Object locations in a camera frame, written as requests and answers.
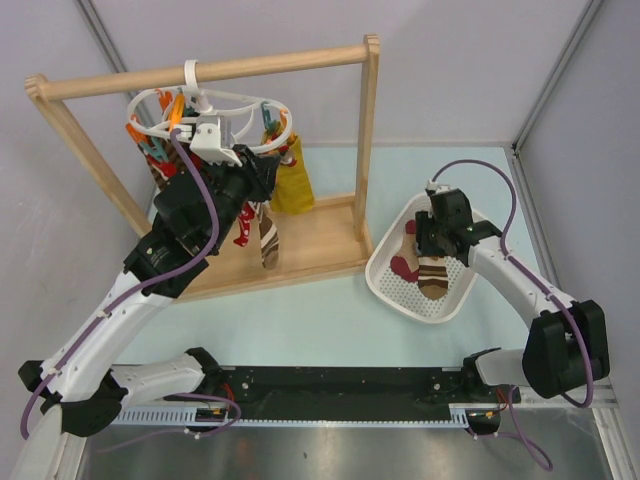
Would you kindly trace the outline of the white plastic clip hanger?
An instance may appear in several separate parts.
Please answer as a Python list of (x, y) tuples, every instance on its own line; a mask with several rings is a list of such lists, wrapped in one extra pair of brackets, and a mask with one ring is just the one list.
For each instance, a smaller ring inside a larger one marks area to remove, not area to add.
[[(252, 128), (254, 117), (260, 115), (267, 137), (249, 148), (255, 155), (280, 153), (293, 138), (292, 115), (276, 100), (204, 89), (196, 79), (195, 60), (184, 63), (183, 85), (146, 89), (138, 93), (127, 106), (126, 130), (142, 153), (158, 162), (168, 161), (164, 143), (173, 130), (177, 139), (190, 147), (209, 164), (238, 164), (232, 148)], [(135, 110), (147, 97), (155, 94), (161, 103), (161, 120), (145, 126)]]

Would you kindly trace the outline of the teal clothes peg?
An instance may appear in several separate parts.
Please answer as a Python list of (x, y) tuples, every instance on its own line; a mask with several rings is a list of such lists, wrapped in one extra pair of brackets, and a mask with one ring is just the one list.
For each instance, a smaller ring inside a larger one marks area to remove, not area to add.
[(160, 163), (169, 163), (169, 157), (165, 151), (161, 138), (151, 136), (140, 142), (140, 147), (145, 155)]

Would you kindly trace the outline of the brown white striped sock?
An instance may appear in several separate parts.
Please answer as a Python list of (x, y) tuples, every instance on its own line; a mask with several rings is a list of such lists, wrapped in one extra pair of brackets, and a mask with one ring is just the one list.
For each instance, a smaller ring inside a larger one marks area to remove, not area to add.
[(419, 258), (418, 288), (429, 300), (443, 298), (449, 289), (449, 277), (444, 257), (422, 256)]

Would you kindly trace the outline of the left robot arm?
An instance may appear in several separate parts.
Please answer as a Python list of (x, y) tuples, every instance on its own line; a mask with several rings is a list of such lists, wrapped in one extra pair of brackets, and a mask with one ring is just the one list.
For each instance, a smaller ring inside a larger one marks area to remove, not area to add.
[(61, 431), (90, 437), (122, 410), (193, 393), (207, 400), (221, 387), (221, 369), (202, 347), (138, 366), (115, 361), (143, 326), (168, 307), (218, 254), (247, 202), (271, 198), (280, 160), (233, 148), (237, 166), (189, 163), (154, 199), (151, 231), (124, 261), (115, 284), (69, 342), (45, 361), (29, 360), (18, 374), (41, 411), (61, 415)]

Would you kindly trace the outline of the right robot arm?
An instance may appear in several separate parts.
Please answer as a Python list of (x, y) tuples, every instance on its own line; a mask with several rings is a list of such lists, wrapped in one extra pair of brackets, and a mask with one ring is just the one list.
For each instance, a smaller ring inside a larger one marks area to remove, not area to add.
[(603, 309), (579, 302), (532, 272), (506, 246), (505, 234), (473, 216), (459, 189), (430, 186), (430, 205), (416, 213), (416, 247), (427, 257), (448, 256), (487, 280), (528, 328), (525, 346), (469, 356), (463, 393), (484, 401), (498, 385), (529, 386), (549, 399), (593, 384), (610, 373)]

